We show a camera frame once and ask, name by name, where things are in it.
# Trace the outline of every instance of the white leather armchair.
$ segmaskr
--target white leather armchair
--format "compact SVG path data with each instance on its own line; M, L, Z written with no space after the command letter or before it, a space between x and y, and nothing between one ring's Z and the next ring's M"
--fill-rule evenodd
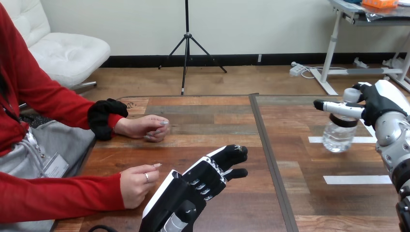
M96 85L82 82L109 58L111 50L106 42L85 35L51 33L40 0L0 2L51 79L71 89Z

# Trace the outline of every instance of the human hand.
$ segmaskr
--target human hand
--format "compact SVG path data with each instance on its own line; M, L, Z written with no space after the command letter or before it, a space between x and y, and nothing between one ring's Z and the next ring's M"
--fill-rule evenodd
M150 142L160 142L170 131L169 120L156 115L137 119L122 118L114 127L114 131L133 139L145 138Z
M121 172L120 188L126 209L135 209L160 177L160 163L129 168Z

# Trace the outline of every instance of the robotic arm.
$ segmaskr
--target robotic arm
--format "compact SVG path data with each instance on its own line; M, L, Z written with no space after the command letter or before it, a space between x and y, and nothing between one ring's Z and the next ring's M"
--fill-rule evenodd
M183 174L172 170L147 204L140 232L192 232L206 206L228 181L248 175L246 169L230 169L248 158L244 146L221 147L200 158Z
M410 232L410 104L394 85L386 80L374 86L358 83L362 93L359 102L340 103L315 100L316 109L343 116L364 119L376 132L376 151L380 154L390 179L399 194L396 205L402 232Z

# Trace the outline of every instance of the bottle cap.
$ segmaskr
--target bottle cap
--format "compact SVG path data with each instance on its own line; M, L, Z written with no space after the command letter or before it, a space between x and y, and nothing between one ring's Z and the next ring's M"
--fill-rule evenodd
M355 88L347 88L343 93L343 100L345 102L357 103L359 101L361 92Z

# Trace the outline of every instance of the person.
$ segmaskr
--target person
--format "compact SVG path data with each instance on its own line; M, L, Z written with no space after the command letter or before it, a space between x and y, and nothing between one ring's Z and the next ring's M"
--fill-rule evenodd
M52 219L136 208L156 185L159 164L108 177L59 178L76 173L94 137L119 134L160 142L169 121L127 119L123 103L91 102L52 81L1 3L0 93L0 231L49 231ZM19 100L54 121L30 128L18 118Z

